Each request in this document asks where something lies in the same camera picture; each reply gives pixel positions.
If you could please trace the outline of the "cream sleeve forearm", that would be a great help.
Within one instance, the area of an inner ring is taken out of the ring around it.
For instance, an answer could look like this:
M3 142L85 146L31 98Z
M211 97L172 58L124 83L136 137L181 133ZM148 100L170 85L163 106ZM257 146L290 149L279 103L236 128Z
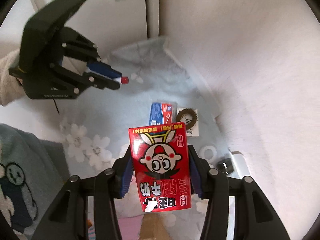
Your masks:
M10 67L17 67L20 50L16 49L1 58L1 106L6 106L11 102L25 96L20 79L9 74Z

